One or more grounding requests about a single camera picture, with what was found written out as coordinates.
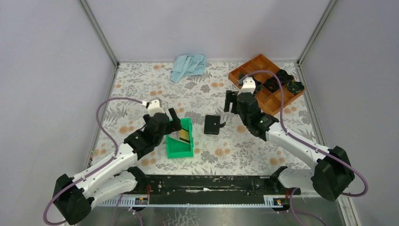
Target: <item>table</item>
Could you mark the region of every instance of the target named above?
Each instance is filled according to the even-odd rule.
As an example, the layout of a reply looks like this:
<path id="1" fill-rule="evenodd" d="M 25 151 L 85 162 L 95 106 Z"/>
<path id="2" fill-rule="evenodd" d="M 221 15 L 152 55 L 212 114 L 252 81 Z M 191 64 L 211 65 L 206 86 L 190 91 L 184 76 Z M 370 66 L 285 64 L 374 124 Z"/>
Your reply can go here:
<path id="1" fill-rule="evenodd" d="M 151 100 L 158 97 L 163 108 L 175 108 L 179 118 L 193 123 L 194 156 L 168 159 L 165 139 L 138 166 L 146 174 L 195 175 L 270 175 L 280 166 L 296 169 L 307 166 L 280 147 L 252 136 L 238 115 L 223 112 L 226 90 L 238 90 L 228 73 L 242 63 L 207 63 L 201 76 L 170 80 L 173 63 L 121 63 L 111 97 Z M 294 63 L 276 63 L 296 77 Z M 285 125 L 298 134 L 315 140 L 311 116 L 305 100 L 299 97 L 284 111 Z M 130 133 L 144 125 L 146 109 L 136 102 L 116 100 L 108 104 L 104 128 L 122 143 Z M 203 133 L 205 115 L 220 115 L 226 126 L 219 135 Z M 112 142 L 100 133 L 90 164 L 114 152 Z"/>

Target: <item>white wall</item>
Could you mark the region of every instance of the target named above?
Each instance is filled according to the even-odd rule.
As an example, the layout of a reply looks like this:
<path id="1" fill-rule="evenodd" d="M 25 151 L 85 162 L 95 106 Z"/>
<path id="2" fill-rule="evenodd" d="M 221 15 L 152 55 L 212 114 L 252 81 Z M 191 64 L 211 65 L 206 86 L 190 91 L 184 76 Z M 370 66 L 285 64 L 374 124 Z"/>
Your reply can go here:
<path id="1" fill-rule="evenodd" d="M 44 225 L 56 179 L 84 168 L 113 65 L 77 1 L 1 0 L 0 34 L 0 225 Z"/>
<path id="2" fill-rule="evenodd" d="M 398 225 L 399 1 L 339 1 L 303 70 L 328 144 L 369 182 L 362 225 Z"/>
<path id="3" fill-rule="evenodd" d="M 120 61 L 297 59 L 329 0 L 89 0 Z"/>

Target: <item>wooden tray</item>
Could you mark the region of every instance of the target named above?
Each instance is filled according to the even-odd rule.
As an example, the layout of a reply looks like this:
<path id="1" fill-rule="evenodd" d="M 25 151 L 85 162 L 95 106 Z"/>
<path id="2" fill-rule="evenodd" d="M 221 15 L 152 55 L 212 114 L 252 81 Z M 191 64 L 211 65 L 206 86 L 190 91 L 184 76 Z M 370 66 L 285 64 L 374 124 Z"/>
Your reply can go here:
<path id="1" fill-rule="evenodd" d="M 272 61 L 267 59 L 262 54 L 257 55 L 252 60 L 246 62 L 241 65 L 237 69 L 234 69 L 229 73 L 229 79 L 232 81 L 239 89 L 241 86 L 238 86 L 238 77 L 241 73 L 248 74 L 258 70 L 267 70 L 273 73 L 277 73 L 280 70 Z M 266 82 L 266 80 L 270 77 L 273 77 L 268 73 L 260 73 L 255 74 L 254 78 L 260 81 L 262 84 Z M 291 102 L 300 97 L 305 90 L 294 95 L 286 88 L 286 85 L 283 86 L 283 95 L 284 95 L 284 107 L 289 105 Z M 256 99 L 258 100 L 259 107 L 263 112 L 271 115 L 277 114 L 281 109 L 281 91 L 280 89 L 271 93 L 266 87 L 264 87 L 260 92 L 256 94 Z"/>

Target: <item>green box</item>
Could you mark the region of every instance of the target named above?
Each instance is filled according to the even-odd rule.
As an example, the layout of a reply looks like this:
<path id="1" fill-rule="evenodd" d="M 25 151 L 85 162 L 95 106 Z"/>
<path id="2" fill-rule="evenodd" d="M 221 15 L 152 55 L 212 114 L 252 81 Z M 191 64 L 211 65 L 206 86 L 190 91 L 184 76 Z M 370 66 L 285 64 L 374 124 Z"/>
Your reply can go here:
<path id="1" fill-rule="evenodd" d="M 190 144 L 180 142 L 169 135 L 166 135 L 166 153 L 168 158 L 183 158 L 183 157 L 193 157 L 194 156 L 194 141 L 192 139 L 192 123 L 190 118 L 184 118 L 180 120 L 182 128 L 189 131 Z"/>

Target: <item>light blue towel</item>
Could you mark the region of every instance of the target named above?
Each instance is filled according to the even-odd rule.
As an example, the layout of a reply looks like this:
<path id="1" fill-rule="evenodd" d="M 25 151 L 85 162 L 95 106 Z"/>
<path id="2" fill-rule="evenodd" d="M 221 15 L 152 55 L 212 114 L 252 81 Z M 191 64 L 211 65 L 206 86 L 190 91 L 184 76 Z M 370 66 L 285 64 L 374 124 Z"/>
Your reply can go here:
<path id="1" fill-rule="evenodd" d="M 178 83 L 183 76 L 203 75 L 206 65 L 204 55 L 179 56 L 173 65 L 171 80 Z"/>

